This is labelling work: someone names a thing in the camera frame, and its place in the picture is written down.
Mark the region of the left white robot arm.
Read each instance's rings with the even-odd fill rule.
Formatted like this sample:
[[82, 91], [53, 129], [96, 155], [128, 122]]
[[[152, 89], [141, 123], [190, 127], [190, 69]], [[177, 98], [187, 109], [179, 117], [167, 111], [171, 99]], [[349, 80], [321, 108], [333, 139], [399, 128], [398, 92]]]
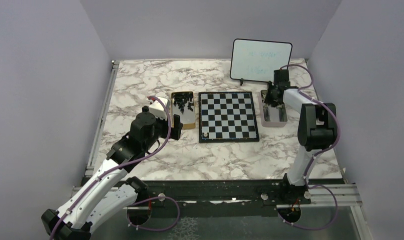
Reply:
[[149, 152], [159, 139], [179, 140], [183, 124], [179, 115], [170, 115], [168, 108], [145, 106], [130, 131], [113, 144], [97, 172], [74, 195], [57, 209], [47, 209], [41, 216], [52, 240], [88, 240], [102, 223], [126, 206], [150, 205], [158, 197], [150, 196], [148, 186], [138, 177], [130, 177], [117, 191], [110, 190], [141, 161], [162, 148]]

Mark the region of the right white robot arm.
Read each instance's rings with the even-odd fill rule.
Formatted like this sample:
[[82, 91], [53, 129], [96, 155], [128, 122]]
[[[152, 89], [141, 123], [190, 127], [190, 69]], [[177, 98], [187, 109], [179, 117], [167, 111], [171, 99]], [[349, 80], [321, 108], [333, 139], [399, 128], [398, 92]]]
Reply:
[[274, 71], [264, 102], [272, 107], [289, 106], [300, 114], [298, 154], [293, 166], [279, 183], [278, 190], [280, 201], [292, 204], [301, 200], [308, 190], [309, 176], [317, 157], [333, 146], [338, 138], [336, 105], [320, 102], [292, 86], [287, 69]]

